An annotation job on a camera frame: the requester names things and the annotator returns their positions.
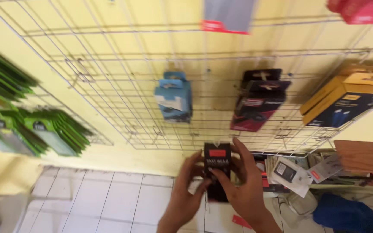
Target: wooden board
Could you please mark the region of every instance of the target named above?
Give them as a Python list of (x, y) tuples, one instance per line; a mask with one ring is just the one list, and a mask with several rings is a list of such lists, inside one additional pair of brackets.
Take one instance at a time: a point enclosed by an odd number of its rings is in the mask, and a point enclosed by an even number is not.
[(373, 142), (335, 140), (334, 143), (345, 170), (373, 172)]

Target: wire grid rack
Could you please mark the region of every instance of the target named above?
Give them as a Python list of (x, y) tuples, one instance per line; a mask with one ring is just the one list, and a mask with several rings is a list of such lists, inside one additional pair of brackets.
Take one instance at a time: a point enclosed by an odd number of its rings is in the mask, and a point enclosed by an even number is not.
[(21, 102), (16, 103), (18, 107), (23, 107), (25, 109), (60, 109), (73, 117), (81, 125), (89, 129), (94, 133), (93, 136), (89, 136), (87, 139), (92, 144), (99, 144), (104, 146), (113, 146), (113, 142), (108, 139), (105, 135), (99, 132), (93, 125), (85, 121), (82, 117), (77, 115), (73, 110), (67, 107), (64, 103), (59, 101), (51, 93), (41, 86), (33, 88), (33, 94), (27, 94), (26, 99), (22, 99)]
[[(271, 43), (277, 48), (282, 40), (288, 39), (283, 37), (286, 27), (312, 25), (315, 34), (306, 42), (307, 49), (258, 53), (245, 48), (247, 35), (239, 35), (234, 37), (238, 44), (236, 53), (217, 54), (210, 53), (209, 47), (224, 46), (213, 40), (220, 34), (201, 31), (198, 23), (174, 29), (169, 23), (173, 14), (169, 15), (169, 2), (165, 0), (154, 0), (154, 8), (150, 9), (156, 10), (163, 23), (156, 27), (137, 22), (140, 13), (134, 13), (128, 1), (71, 2), (0, 0), (0, 19), (135, 149), (196, 150), (208, 141), (231, 141), (237, 137), (256, 153), (307, 156), (360, 118), (339, 129), (309, 127), (303, 125), (298, 109), (345, 59), (364, 60), (373, 54), (373, 49), (357, 48), (373, 25), (362, 26), (348, 48), (315, 50), (313, 47), (326, 27), (342, 20), (329, 13), (315, 21), (298, 20), (289, 17), (293, 9), (293, 4), (289, 4), (281, 23), (263, 24), (262, 20), (252, 20), (250, 28), (274, 28)], [(146, 4), (143, 10), (149, 10), (150, 6)], [(119, 18), (123, 26), (109, 25), (110, 18), (106, 15), (110, 14)], [(199, 34), (201, 52), (179, 52), (182, 50), (179, 49), (180, 36), (187, 43), (189, 35), (196, 34)], [(148, 44), (153, 38), (160, 39), (160, 43)], [(325, 71), (304, 72), (311, 61), (322, 56), (329, 58)], [(284, 68), (287, 74), (282, 76), (282, 80), (293, 82), (287, 91), (287, 101), (256, 133), (230, 130), (242, 72), (280, 68), (282, 60), (292, 64)], [(158, 109), (153, 91), (168, 69), (185, 71), (191, 81), (194, 109), (191, 124), (166, 123)]]

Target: hand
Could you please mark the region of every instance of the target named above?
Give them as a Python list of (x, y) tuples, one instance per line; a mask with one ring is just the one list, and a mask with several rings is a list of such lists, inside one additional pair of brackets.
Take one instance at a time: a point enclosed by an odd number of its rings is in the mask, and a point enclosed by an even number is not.
[(231, 146), (231, 150), (238, 153), (241, 158), (241, 160), (232, 158), (232, 170), (244, 184), (235, 187), (224, 172), (218, 169), (212, 169), (211, 172), (223, 186), (228, 201), (237, 214), (244, 218), (257, 233), (281, 232), (272, 214), (264, 205), (262, 175), (253, 155), (237, 138), (232, 141), (234, 146)]
[(158, 224), (158, 233), (175, 233), (180, 227), (188, 223), (196, 214), (201, 203), (202, 195), (211, 184), (210, 179), (198, 186), (194, 195), (189, 193), (188, 187), (194, 176), (203, 176), (204, 167), (197, 166), (197, 162), (203, 162), (202, 150), (184, 161), (181, 172), (172, 191), (171, 200)]

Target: white tile floor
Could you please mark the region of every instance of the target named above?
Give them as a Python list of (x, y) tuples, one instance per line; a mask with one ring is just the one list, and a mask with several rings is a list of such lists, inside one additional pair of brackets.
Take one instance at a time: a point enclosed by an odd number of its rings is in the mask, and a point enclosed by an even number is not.
[[(49, 168), (36, 183), (34, 196), (61, 200), (33, 201), (19, 233), (155, 233), (169, 202), (173, 177), (120, 172)], [(190, 186), (193, 193), (196, 182)], [(265, 199), (285, 233), (329, 233), (312, 220), (290, 229), (276, 214), (277, 198)], [(229, 204), (205, 204), (179, 233), (250, 233), (232, 222)]]

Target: blue product package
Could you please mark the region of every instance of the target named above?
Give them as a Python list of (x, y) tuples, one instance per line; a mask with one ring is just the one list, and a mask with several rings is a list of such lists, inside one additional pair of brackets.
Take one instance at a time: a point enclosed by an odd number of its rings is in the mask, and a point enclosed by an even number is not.
[(163, 118), (169, 123), (190, 123), (192, 117), (191, 84), (184, 72), (165, 72), (155, 88), (155, 98)]

